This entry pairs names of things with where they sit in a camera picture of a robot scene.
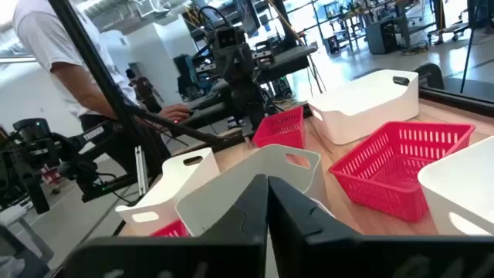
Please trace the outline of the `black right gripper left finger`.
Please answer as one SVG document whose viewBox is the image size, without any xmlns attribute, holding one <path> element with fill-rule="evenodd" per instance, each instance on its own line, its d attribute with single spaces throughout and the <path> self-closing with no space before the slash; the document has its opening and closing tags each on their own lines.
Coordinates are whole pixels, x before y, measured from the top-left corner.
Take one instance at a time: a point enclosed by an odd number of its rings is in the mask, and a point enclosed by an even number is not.
<svg viewBox="0 0 494 278">
<path fill-rule="evenodd" d="M 77 247 L 65 278 L 263 278 L 269 183 L 256 175 L 198 237 L 102 237 Z"/>
</svg>

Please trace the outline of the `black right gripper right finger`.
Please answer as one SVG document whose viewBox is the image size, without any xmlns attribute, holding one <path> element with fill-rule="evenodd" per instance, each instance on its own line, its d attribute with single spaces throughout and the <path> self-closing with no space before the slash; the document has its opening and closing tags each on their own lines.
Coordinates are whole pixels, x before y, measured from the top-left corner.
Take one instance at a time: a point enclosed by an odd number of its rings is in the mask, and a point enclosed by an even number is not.
<svg viewBox="0 0 494 278">
<path fill-rule="evenodd" d="M 366 236 L 277 177 L 269 233 L 280 278 L 494 278 L 489 236 Z"/>
</svg>

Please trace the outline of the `red slotted plastic basket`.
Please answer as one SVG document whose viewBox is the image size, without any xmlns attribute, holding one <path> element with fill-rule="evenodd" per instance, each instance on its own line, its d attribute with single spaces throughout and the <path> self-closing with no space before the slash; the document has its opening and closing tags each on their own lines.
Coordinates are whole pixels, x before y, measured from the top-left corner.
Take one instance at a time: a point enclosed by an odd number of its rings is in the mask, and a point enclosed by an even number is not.
<svg viewBox="0 0 494 278">
<path fill-rule="evenodd" d="M 187 237 L 189 236 L 189 233 L 184 223 L 180 219 L 177 219 L 173 222 L 170 222 L 168 225 L 164 226 L 163 228 L 157 230 L 156 232 L 154 232 L 152 236 Z"/>
<path fill-rule="evenodd" d="M 265 117 L 252 139 L 256 147 L 280 144 L 300 149 L 304 149 L 305 141 L 302 106 Z"/>
<path fill-rule="evenodd" d="M 469 146 L 473 124 L 393 121 L 329 167 L 347 197 L 406 222 L 428 211 L 418 172 Z"/>
</svg>

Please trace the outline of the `white plastic basket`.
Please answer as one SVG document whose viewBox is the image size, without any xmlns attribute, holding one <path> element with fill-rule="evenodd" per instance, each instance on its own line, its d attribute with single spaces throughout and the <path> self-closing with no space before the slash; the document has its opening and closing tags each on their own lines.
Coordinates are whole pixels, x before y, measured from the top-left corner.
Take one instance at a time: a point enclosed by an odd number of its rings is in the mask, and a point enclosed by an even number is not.
<svg viewBox="0 0 494 278">
<path fill-rule="evenodd" d="M 213 150 L 209 147 L 166 160 L 162 172 L 159 181 L 137 204 L 115 208 L 139 236 L 149 236 L 178 220 L 176 204 L 220 174 Z"/>
<path fill-rule="evenodd" d="M 218 221 L 256 175 L 276 176 L 329 212 L 321 157 L 299 148 L 271 144 L 186 195 L 176 211 L 190 236 L 199 236 Z"/>
<path fill-rule="evenodd" d="M 440 235 L 494 236 L 494 136 L 418 173 Z"/>
<path fill-rule="evenodd" d="M 416 117 L 419 75 L 381 69 L 308 100 L 313 124 L 336 145 L 372 134 L 390 121 Z"/>
</svg>

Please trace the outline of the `black workbench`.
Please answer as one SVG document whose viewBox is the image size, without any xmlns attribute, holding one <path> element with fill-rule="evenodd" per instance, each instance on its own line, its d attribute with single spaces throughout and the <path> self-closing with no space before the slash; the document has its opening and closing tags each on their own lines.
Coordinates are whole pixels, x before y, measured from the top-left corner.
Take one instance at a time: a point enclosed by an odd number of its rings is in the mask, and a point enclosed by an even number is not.
<svg viewBox="0 0 494 278">
<path fill-rule="evenodd" d="M 307 68 L 309 56 L 317 50 L 317 46 L 297 46 L 274 56 L 274 63 L 260 71 L 257 81 L 266 83 Z"/>
</svg>

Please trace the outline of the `person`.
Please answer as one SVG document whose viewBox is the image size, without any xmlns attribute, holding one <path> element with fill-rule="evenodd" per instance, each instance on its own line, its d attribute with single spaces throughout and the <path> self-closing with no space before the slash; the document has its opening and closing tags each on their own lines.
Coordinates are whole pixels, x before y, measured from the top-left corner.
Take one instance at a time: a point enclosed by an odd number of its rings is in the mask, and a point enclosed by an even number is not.
<svg viewBox="0 0 494 278">
<path fill-rule="evenodd" d="M 159 113 L 162 106 L 157 100 L 162 100 L 158 91 L 154 88 L 148 78 L 137 76 L 132 69 L 126 70 L 127 78 L 136 92 L 137 99 L 152 113 Z"/>
<path fill-rule="evenodd" d="M 140 106 L 136 92 L 117 69 L 107 46 L 101 42 L 101 34 L 91 19 L 80 9 L 74 8 L 82 26 L 95 46 L 103 64 L 113 81 L 127 99 Z M 68 111 L 80 121 L 83 131 L 88 131 L 107 120 L 115 121 L 117 115 L 103 95 L 88 66 L 81 58 L 63 24 L 48 0 L 18 0 L 12 19 L 13 29 L 23 46 L 36 58 L 37 63 L 50 75 Z M 160 108 L 155 113 L 160 117 L 178 122 L 190 117 L 184 104 L 173 104 Z M 171 153 L 156 130 L 137 118 L 142 131 L 153 138 L 159 151 L 161 163 Z M 136 170 L 134 143 L 124 133 L 119 133 L 105 150 L 125 172 Z"/>
</svg>

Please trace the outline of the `grey cabinet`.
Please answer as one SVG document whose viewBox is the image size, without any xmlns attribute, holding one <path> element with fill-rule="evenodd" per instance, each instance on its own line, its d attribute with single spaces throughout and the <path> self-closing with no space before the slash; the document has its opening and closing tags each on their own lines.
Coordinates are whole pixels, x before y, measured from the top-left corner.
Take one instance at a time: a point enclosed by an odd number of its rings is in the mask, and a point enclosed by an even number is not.
<svg viewBox="0 0 494 278">
<path fill-rule="evenodd" d="M 366 28 L 366 39 L 371 54 L 388 54 L 398 50 L 393 19 L 370 24 Z"/>
</svg>

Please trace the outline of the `black chair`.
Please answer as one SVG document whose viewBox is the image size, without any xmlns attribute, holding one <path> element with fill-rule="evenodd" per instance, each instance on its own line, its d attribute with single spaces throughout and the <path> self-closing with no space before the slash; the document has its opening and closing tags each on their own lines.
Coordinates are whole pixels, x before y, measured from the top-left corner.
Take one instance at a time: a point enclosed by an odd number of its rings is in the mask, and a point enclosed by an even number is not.
<svg viewBox="0 0 494 278">
<path fill-rule="evenodd" d="M 414 69 L 418 74 L 419 86 L 440 89 L 445 88 L 441 68 L 434 63 L 426 63 Z"/>
</svg>

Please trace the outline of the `aluminium bracket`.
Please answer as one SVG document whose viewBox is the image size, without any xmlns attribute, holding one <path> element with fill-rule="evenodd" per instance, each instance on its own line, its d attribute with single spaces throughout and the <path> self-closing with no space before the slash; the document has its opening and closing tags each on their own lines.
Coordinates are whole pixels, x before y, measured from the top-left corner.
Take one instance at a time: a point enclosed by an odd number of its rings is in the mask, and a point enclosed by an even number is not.
<svg viewBox="0 0 494 278">
<path fill-rule="evenodd" d="M 146 158 L 143 148 L 138 145 L 134 148 L 135 161 L 136 161 L 136 173 L 139 197 L 144 197 L 148 191 L 148 176 Z"/>
</svg>

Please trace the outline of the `black rig frame strut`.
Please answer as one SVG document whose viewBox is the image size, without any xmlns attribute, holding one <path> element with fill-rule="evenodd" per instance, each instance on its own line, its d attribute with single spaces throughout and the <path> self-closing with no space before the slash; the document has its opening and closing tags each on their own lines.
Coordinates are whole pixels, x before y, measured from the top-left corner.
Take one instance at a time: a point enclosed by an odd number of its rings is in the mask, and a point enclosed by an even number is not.
<svg viewBox="0 0 494 278">
<path fill-rule="evenodd" d="M 122 123 L 123 130 L 130 136 L 135 144 L 143 147 L 149 154 L 151 159 L 149 169 L 151 169 L 153 174 L 157 174 L 161 171 L 160 158 L 158 157 L 159 151 L 157 145 L 153 142 L 152 136 L 146 134 L 146 132 L 139 128 L 139 125 L 135 121 L 137 117 L 145 122 L 159 124 L 171 131 L 193 137 L 210 146 L 213 151 L 222 151 L 228 147 L 245 142 L 245 138 L 242 136 L 242 130 L 240 129 L 236 131 L 231 130 L 229 134 L 223 136 L 206 134 L 184 126 L 183 124 L 176 124 L 172 120 L 167 120 L 147 112 L 133 104 L 125 103 L 125 96 L 121 93 L 118 85 L 113 81 L 113 78 L 93 46 L 90 37 L 83 28 L 82 23 L 69 0 L 49 0 L 49 4 L 63 24 L 63 27 L 73 41 L 74 46 L 90 70 L 96 83 L 102 90 L 109 105 L 116 113 L 119 122 Z"/>
</svg>

